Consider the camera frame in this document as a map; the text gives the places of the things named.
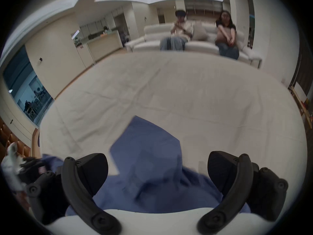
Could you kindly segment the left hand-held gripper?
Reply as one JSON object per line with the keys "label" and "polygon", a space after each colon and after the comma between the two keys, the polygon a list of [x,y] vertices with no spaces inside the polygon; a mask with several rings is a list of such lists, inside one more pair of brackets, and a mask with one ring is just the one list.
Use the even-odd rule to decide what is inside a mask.
{"label": "left hand-held gripper", "polygon": [[9,188],[13,192],[25,191],[23,181],[36,181],[49,170],[48,164],[42,159],[34,157],[22,158],[18,154],[17,142],[7,148],[7,155],[1,162],[1,169]]}

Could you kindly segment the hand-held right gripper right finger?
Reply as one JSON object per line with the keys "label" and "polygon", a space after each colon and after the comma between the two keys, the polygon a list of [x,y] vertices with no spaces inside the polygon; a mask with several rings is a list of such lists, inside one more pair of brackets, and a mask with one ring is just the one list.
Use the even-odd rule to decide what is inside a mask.
{"label": "hand-held right gripper right finger", "polygon": [[288,183],[267,167],[259,168],[247,154],[239,157],[224,151],[212,151],[208,174],[222,194],[221,203],[201,217],[197,230],[213,235],[224,229],[247,204],[266,221],[275,222],[284,205]]}

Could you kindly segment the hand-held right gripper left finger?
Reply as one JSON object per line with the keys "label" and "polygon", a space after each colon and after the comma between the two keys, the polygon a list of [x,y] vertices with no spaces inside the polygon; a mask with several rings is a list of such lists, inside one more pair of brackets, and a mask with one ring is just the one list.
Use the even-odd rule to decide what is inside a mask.
{"label": "hand-held right gripper left finger", "polygon": [[121,233],[120,222],[93,200],[108,176],[108,162],[104,154],[94,153],[78,160],[67,157],[55,172],[52,166],[48,166],[49,170],[36,181],[26,181],[26,194],[37,221],[50,225],[64,217],[68,207],[71,207],[98,234]]}

